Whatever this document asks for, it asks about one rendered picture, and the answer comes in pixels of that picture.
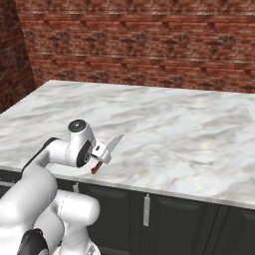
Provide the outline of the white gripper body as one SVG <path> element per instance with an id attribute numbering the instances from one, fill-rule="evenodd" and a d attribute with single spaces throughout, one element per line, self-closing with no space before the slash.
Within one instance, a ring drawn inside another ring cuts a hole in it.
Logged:
<path id="1" fill-rule="evenodd" d="M 108 147 L 104 143 L 101 145 L 101 149 L 102 151 L 101 151 L 100 159 L 103 163 L 108 164 L 112 160 L 111 153 Z"/>

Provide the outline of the dark cabinet door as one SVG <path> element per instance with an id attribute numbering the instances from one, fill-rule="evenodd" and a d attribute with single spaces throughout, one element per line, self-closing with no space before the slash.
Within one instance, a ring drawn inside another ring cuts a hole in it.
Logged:
<path id="1" fill-rule="evenodd" d="M 142 255 L 205 255 L 218 205 L 150 194 L 149 225 L 143 226 Z"/>
<path id="2" fill-rule="evenodd" d="M 130 255 L 128 192 L 112 187 L 79 184 L 79 191 L 100 203 L 100 216 L 89 227 L 103 255 Z"/>
<path id="3" fill-rule="evenodd" d="M 255 255 L 255 210 L 228 210 L 214 255 Z"/>

